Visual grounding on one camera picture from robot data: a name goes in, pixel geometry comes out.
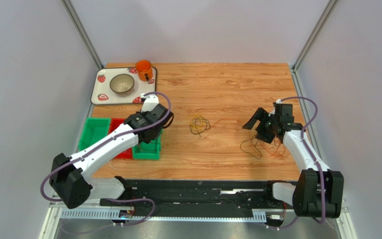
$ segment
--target orange mug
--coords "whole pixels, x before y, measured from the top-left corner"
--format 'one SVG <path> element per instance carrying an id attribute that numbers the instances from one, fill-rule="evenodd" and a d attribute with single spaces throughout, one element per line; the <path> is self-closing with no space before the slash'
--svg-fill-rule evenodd
<path id="1" fill-rule="evenodd" d="M 140 60 L 135 64 L 138 77 L 141 81 L 149 81 L 153 77 L 153 68 L 151 63 L 147 60 Z"/>

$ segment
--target green bin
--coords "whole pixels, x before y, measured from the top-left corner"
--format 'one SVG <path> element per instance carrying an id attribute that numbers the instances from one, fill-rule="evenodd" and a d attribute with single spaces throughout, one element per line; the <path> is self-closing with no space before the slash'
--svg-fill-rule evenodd
<path id="1" fill-rule="evenodd" d="M 161 138 L 162 138 L 161 131 L 160 136 L 152 140 L 150 143 L 140 143 L 139 145 L 136 145 L 132 147 L 132 156 L 134 159 L 153 159 L 158 160 L 160 159 L 160 150 L 162 150 L 162 144 L 161 144 Z"/>
<path id="2" fill-rule="evenodd" d="M 79 140 L 79 151 L 97 143 L 107 136 L 111 119 L 108 118 L 87 118 L 84 130 L 82 130 L 81 140 Z"/>

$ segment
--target yellow wire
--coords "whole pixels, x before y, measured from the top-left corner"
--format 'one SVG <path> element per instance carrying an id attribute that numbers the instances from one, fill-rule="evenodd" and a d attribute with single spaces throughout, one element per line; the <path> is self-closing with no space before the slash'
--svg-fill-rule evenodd
<path id="1" fill-rule="evenodd" d="M 196 129 L 200 129 L 201 131 L 204 131 L 204 129 L 203 129 L 204 116 L 202 114 L 188 115 L 188 117 L 190 117 L 190 116 L 192 116 L 192 118 L 190 120 L 190 126 L 196 128 Z M 200 125 L 195 125 L 195 123 L 192 122 L 195 118 L 200 120 Z"/>

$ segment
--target plastic bin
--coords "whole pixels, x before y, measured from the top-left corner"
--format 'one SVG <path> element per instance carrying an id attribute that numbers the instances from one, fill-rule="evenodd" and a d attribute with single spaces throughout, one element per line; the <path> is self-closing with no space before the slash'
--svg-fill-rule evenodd
<path id="1" fill-rule="evenodd" d="M 110 128 L 108 118 L 88 118 L 79 140 L 79 150 L 84 150 L 107 136 Z"/>
<path id="2" fill-rule="evenodd" d="M 134 159 L 160 159 L 160 150 L 162 150 L 162 133 L 163 131 L 161 131 L 160 136 L 157 139 L 151 141 L 149 144 L 140 143 L 139 145 L 134 146 L 132 148 L 132 155 Z"/>
<path id="3" fill-rule="evenodd" d="M 121 125 L 125 119 L 111 119 L 110 123 L 110 129 L 108 130 L 108 133 L 113 132 L 119 125 Z M 132 159 L 132 148 L 129 148 L 120 154 L 118 154 L 115 158 L 124 158 L 124 159 Z"/>

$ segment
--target black bracket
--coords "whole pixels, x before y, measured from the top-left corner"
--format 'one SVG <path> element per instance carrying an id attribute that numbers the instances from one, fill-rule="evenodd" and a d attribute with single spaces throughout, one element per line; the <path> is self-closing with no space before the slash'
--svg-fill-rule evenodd
<path id="1" fill-rule="evenodd" d="M 337 218 L 341 213 L 344 177 L 339 171 L 318 172 L 313 169 L 302 170 L 292 196 L 295 214 L 299 217 L 321 217 L 321 192 L 319 174 L 323 173 L 325 182 L 325 217 Z"/>
<path id="2" fill-rule="evenodd" d="M 53 160 L 51 171 L 69 161 L 70 158 L 64 154 L 57 155 Z M 68 209 L 81 205 L 91 194 L 92 186 L 85 181 L 81 171 L 81 168 L 77 169 L 75 166 L 69 165 L 50 178 L 51 187 L 53 187 Z"/>

